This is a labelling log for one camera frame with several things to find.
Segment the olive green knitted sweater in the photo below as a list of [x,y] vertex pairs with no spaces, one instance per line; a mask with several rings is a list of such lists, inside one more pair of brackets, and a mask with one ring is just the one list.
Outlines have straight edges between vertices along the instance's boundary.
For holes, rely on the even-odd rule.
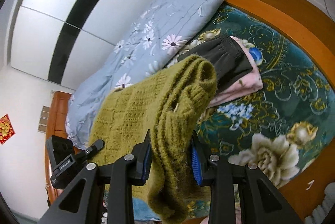
[[90,142],[105,146],[93,161],[113,163],[151,138],[153,161],[143,187],[133,187],[163,223],[188,217],[187,202],[208,199],[194,181],[189,152],[192,132],[217,89],[214,66],[192,55],[145,80],[111,92],[104,100],[90,132]]

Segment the teal floral bed blanket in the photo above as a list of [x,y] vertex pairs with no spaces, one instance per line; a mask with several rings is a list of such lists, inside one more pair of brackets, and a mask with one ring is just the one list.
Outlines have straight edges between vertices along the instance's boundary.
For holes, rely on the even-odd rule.
[[[276,30],[230,6],[209,22],[166,64],[220,36],[246,40],[263,89],[206,108],[193,132],[213,153],[236,165],[256,163],[278,188],[301,174],[334,137],[334,90],[309,57]],[[137,221],[161,221],[133,195]],[[188,218],[209,212],[208,199],[187,202]]]

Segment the pink folded garment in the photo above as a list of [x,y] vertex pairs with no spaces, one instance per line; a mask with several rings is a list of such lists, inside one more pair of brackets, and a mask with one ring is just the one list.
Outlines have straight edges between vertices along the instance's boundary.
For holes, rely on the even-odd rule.
[[212,99],[212,101],[210,101],[208,108],[215,107],[226,102],[231,102],[263,89],[263,82],[258,70],[258,66],[255,63],[252,55],[249,53],[249,50],[244,46],[244,43],[247,41],[234,36],[231,36],[231,38],[242,48],[243,52],[247,56],[249,63],[252,66],[252,70],[250,73],[247,73],[231,84],[227,89],[218,93]]

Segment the black pleated folded garment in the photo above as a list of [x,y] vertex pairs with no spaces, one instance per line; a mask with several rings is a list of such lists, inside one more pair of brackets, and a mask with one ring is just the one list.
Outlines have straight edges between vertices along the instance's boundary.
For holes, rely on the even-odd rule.
[[213,64],[219,93],[253,69],[242,48],[228,35],[203,42],[181,54],[177,60],[182,61],[191,54],[201,56]]

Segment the white wardrobe with black stripe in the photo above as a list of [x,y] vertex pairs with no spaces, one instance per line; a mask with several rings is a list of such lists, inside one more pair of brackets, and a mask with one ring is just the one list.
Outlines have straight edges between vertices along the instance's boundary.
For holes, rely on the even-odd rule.
[[94,74],[153,0],[22,0],[10,64],[76,89]]

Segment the light blue floral quilt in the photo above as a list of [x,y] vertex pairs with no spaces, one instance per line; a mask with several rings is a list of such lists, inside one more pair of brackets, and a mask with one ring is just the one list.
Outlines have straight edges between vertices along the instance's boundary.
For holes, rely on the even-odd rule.
[[161,70],[214,16],[224,0],[154,0],[116,44],[103,66],[71,95],[65,130],[73,145],[88,146],[105,97]]

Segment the red wall decoration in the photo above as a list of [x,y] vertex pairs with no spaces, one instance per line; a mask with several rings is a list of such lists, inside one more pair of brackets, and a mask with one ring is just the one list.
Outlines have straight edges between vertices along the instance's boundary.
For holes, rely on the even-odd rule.
[[0,118],[0,142],[3,145],[9,138],[15,134],[14,128],[9,119],[9,115]]

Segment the orange wooden bed frame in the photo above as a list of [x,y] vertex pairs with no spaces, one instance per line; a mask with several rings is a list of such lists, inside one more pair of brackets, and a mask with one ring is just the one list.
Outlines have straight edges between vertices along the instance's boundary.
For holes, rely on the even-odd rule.
[[[263,21],[302,48],[334,85],[334,22],[306,0],[227,0]],[[323,199],[323,188],[334,179],[334,142],[306,172],[282,188],[301,218]]]

